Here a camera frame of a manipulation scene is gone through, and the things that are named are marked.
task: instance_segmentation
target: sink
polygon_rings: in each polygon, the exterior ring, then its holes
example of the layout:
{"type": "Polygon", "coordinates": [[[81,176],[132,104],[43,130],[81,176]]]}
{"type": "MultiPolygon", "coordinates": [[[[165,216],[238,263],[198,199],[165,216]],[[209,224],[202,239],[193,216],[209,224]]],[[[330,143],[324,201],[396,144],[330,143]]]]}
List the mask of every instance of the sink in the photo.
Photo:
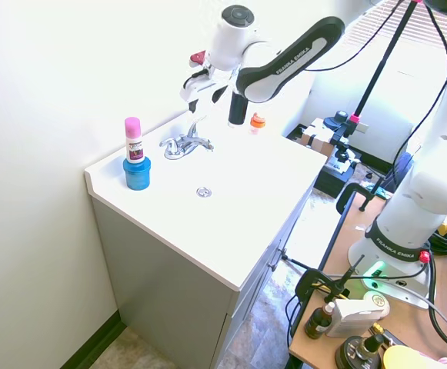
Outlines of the sink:
{"type": "Polygon", "coordinates": [[[198,123],[198,134],[211,140],[214,151],[197,147],[168,160],[158,143],[187,132],[190,118],[186,113],[145,136],[152,161],[146,190],[127,188],[121,148],[85,169],[88,192],[238,291],[326,157],[286,138],[252,136],[208,117],[198,123]]]}

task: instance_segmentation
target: faucet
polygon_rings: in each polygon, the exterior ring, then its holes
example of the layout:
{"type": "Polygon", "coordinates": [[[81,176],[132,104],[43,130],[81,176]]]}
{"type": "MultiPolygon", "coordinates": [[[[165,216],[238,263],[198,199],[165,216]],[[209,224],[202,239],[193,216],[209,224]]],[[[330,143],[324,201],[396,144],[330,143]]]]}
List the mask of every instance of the faucet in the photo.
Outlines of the faucet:
{"type": "Polygon", "coordinates": [[[206,150],[213,151],[215,147],[210,142],[210,140],[198,137],[196,124],[199,120],[200,119],[192,123],[187,132],[187,135],[180,134],[178,138],[170,137],[160,142],[160,147],[167,146],[167,148],[165,149],[165,157],[167,159],[180,159],[186,155],[189,155],[198,146],[202,146],[206,150]]]}

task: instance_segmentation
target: cardboard box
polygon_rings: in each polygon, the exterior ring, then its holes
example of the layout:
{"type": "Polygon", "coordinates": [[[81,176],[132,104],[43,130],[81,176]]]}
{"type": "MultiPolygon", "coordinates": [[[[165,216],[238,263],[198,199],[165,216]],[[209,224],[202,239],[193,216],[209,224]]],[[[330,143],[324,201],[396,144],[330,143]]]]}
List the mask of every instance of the cardboard box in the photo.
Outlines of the cardboard box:
{"type": "Polygon", "coordinates": [[[308,146],[311,137],[314,136],[310,148],[329,158],[334,151],[334,146],[329,143],[333,133],[332,130],[323,125],[322,119],[317,118],[303,131],[300,144],[308,146]]]}

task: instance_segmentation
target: floor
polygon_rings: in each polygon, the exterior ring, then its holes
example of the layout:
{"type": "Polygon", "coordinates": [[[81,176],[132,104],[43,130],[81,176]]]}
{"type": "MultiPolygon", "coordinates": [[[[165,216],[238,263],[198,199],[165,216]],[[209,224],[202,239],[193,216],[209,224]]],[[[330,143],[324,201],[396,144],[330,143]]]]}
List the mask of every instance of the floor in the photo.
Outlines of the floor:
{"type": "MultiPolygon", "coordinates": [[[[360,182],[365,173],[365,167],[358,165],[351,181],[360,182]]],[[[314,189],[287,244],[290,258],[311,267],[319,265],[339,220],[334,203],[333,198],[314,189]]],[[[279,263],[218,369],[279,369],[285,366],[288,360],[285,305],[294,294],[301,275],[302,270],[293,264],[279,263]]],[[[176,368],[129,328],[92,365],[92,369],[176,368]]]]}

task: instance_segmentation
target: gray cabinet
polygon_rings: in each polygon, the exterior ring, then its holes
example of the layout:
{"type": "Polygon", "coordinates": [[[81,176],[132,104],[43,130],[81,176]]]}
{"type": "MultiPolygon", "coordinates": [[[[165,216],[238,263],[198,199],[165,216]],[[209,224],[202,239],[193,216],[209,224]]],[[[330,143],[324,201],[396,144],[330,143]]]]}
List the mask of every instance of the gray cabinet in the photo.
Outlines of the gray cabinet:
{"type": "Polygon", "coordinates": [[[271,277],[311,190],[265,249],[240,291],[228,288],[94,199],[105,260],[124,323],[181,369],[216,368],[271,277]]]}

